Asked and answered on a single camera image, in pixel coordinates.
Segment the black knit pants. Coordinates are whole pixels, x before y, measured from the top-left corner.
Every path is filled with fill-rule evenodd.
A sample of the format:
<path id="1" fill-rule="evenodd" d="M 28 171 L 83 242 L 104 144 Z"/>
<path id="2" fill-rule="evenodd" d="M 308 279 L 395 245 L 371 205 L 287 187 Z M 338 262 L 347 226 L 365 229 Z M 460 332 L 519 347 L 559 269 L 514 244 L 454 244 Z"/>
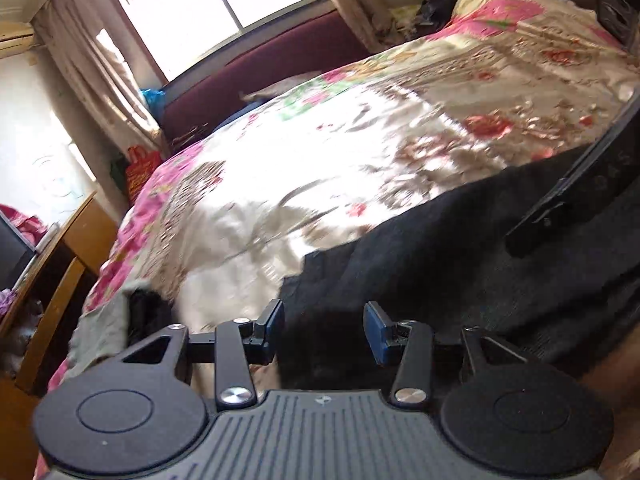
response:
<path id="1" fill-rule="evenodd" d="M 388 389 L 363 307 L 443 341 L 482 326 L 614 402 L 639 389 L 639 189 L 524 258 L 506 233 L 577 159 L 503 170 L 414 207 L 359 240 L 308 255 L 280 290 L 287 389 Z"/>

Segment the wooden desk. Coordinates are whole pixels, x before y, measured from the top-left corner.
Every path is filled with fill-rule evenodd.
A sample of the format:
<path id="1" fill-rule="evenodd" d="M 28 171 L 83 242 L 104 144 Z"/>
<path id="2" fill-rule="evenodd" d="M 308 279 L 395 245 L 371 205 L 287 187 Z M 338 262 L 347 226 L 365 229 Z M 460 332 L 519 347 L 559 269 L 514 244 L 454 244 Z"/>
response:
<path id="1" fill-rule="evenodd" d="M 116 233 L 114 220 L 88 197 L 35 258 L 1 322 L 1 340 L 8 341 L 30 307 L 43 308 L 17 371 L 1 373 L 3 479 L 29 479 L 34 472 L 38 451 L 30 430 L 32 412 L 66 356 L 82 304 Z"/>

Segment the floral satin bedspread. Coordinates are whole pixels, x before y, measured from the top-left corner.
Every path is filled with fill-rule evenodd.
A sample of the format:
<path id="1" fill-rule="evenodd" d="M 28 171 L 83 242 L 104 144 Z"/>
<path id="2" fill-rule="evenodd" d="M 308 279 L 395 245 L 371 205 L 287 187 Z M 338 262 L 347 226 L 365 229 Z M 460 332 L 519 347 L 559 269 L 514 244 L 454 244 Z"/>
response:
<path id="1" fill-rule="evenodd" d="M 170 324 L 199 334 L 257 320 L 270 301 L 284 305 L 281 287 L 308 255 L 442 194 L 570 151 L 578 159 L 631 99 L 638 56 L 591 11 L 568 0 L 459 0 L 440 32 L 299 84 L 160 166 L 119 228 L 48 393 Z M 284 388 L 285 326 L 284 307 L 272 361 L 250 366 L 257 404 L 220 413 L 175 463 L 73 477 L 50 471 L 40 452 L 37 477 L 638 477 L 639 389 L 614 402 L 567 374 L 612 410 L 602 463 L 510 477 L 465 458 L 434 415 L 390 404 L 396 367 L 378 365 L 393 373 L 388 389 Z"/>

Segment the black bag on nightstand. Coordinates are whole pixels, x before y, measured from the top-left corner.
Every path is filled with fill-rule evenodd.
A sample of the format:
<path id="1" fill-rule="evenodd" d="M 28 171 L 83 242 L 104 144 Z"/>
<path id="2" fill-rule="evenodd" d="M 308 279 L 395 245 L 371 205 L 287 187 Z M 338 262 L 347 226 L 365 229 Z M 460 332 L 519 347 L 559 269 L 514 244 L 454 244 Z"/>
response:
<path id="1" fill-rule="evenodd" d="M 431 35 L 439 32 L 451 20 L 458 0 L 423 0 L 416 14 L 416 29 Z"/>

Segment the red shopping bag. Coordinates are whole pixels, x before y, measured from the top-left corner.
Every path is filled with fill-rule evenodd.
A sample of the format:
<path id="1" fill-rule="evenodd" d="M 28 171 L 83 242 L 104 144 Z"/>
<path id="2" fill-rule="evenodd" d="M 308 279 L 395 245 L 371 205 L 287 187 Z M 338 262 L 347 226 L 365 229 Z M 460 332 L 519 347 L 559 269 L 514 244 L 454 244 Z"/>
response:
<path id="1" fill-rule="evenodd" d="M 128 155 L 129 165 L 125 176 L 129 203 L 133 204 L 163 159 L 159 151 L 148 151 L 142 145 L 130 146 Z"/>

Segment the blue plastic bag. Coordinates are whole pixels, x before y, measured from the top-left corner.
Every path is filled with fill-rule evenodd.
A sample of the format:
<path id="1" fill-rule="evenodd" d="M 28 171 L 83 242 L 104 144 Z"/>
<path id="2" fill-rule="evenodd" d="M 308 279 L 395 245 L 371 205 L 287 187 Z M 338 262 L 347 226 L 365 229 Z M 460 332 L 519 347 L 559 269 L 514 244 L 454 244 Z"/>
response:
<path id="1" fill-rule="evenodd" d="M 166 93 L 163 89 L 146 88 L 141 90 L 151 115 L 157 122 L 161 122 L 165 110 Z"/>

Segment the left beige curtain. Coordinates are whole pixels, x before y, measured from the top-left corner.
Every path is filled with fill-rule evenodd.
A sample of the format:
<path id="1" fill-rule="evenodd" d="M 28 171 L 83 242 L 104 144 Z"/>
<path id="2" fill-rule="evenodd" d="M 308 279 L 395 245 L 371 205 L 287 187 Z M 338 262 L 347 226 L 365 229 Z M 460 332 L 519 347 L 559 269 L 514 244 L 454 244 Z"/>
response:
<path id="1" fill-rule="evenodd" d="M 134 73 L 91 0 L 47 0 L 32 24 L 77 99 L 122 154 L 138 145 L 168 153 Z"/>

